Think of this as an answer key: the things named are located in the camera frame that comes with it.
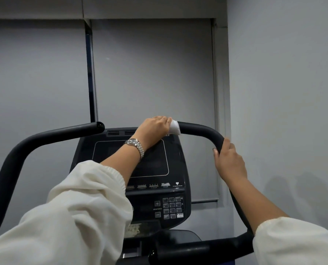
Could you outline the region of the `grey roller blind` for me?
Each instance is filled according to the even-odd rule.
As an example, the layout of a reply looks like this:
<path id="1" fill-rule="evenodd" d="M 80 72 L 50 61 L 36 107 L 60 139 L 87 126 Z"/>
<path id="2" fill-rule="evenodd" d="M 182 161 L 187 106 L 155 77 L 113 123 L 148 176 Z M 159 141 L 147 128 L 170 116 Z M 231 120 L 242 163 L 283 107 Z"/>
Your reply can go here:
<path id="1" fill-rule="evenodd" d="M 0 169 L 23 139 L 91 122 L 85 23 L 0 21 Z M 25 160 L 0 234 L 16 226 L 68 174 L 79 139 Z"/>
<path id="2" fill-rule="evenodd" d="M 216 128 L 210 19 L 95 20 L 92 49 L 107 128 L 158 115 Z"/>

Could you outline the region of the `person's right hand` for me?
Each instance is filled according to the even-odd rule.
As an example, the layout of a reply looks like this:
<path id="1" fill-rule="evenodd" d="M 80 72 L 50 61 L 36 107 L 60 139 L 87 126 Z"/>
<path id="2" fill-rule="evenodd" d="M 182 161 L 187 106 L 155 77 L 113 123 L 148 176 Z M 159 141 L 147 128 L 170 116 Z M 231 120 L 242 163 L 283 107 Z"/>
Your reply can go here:
<path id="1" fill-rule="evenodd" d="M 245 161 L 236 151 L 235 145 L 225 138 L 220 151 L 221 164 L 215 167 L 220 178 L 231 187 L 234 184 L 247 181 Z"/>

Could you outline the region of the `black exercise machine console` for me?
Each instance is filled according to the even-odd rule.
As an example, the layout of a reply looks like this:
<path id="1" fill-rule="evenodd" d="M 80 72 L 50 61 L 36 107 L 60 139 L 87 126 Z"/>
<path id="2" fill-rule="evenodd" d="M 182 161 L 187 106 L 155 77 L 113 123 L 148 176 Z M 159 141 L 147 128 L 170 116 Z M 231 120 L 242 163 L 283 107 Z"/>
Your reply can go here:
<path id="1" fill-rule="evenodd" d="M 133 210 L 121 258 L 147 255 L 161 232 L 183 223 L 191 213 L 191 191 L 177 135 L 166 135 L 147 150 L 127 184 Z"/>

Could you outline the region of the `silver metal wristwatch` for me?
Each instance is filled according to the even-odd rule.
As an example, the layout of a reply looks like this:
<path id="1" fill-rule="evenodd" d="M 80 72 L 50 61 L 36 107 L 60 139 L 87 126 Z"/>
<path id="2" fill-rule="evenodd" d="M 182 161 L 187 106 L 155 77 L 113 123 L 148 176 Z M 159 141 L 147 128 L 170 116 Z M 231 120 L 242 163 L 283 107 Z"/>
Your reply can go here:
<path id="1" fill-rule="evenodd" d="M 130 138 L 130 139 L 126 140 L 126 142 L 124 144 L 128 145 L 128 146 L 136 147 L 140 154 L 140 161 L 143 159 L 145 151 L 142 147 L 142 144 L 140 143 L 140 141 L 138 139 Z"/>

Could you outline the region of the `person's left forearm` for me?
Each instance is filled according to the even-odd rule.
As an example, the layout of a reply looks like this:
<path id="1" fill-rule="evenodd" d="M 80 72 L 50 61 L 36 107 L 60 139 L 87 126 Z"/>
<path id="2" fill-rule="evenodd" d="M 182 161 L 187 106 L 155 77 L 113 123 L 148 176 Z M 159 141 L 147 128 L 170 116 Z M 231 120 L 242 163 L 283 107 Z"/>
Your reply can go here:
<path id="1" fill-rule="evenodd" d="M 133 216 L 125 187 L 139 160 L 124 145 L 100 164 L 76 165 L 0 236 L 0 265 L 115 265 Z"/>

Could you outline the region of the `white wiping cloth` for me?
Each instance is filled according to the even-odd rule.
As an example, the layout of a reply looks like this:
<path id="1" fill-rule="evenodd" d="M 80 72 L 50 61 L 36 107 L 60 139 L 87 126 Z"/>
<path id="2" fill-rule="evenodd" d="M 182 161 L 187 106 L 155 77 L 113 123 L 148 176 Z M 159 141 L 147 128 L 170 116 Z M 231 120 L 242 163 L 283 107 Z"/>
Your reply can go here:
<path id="1" fill-rule="evenodd" d="M 168 135 L 181 135 L 179 123 L 176 120 L 171 120 Z"/>

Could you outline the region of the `person's left hand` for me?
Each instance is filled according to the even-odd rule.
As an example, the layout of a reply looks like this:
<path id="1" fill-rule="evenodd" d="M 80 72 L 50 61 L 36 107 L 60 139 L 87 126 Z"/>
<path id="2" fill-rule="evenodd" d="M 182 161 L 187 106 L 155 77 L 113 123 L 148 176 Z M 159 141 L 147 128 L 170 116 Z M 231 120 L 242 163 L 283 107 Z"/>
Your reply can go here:
<path id="1" fill-rule="evenodd" d="M 142 144 L 144 151 L 147 151 L 150 147 L 154 146 L 162 137 L 166 135 L 157 135 L 154 132 L 152 118 L 147 118 L 137 128 L 132 138 L 136 138 Z"/>

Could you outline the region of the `dark window frame strip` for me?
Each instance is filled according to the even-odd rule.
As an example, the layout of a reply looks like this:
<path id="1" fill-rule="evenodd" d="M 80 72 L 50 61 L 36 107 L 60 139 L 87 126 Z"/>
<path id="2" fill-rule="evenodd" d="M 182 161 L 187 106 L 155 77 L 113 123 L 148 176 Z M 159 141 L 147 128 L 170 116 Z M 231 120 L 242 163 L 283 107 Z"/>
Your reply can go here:
<path id="1" fill-rule="evenodd" d="M 97 108 L 95 72 L 94 72 L 93 33 L 91 28 L 91 22 L 89 20 L 84 20 L 84 26 L 85 26 L 85 38 L 86 38 L 90 118 L 91 118 L 91 122 L 96 122 L 98 121 L 98 108 Z"/>

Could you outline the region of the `person's right forearm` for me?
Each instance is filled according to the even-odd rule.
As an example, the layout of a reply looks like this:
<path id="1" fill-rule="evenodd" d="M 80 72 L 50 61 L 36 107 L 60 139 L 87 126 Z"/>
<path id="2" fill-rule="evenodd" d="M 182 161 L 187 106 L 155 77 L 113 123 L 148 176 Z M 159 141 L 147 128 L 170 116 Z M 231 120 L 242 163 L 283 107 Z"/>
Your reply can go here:
<path id="1" fill-rule="evenodd" d="M 291 218 L 246 177 L 226 179 L 255 235 L 259 265 L 328 265 L 328 230 Z"/>

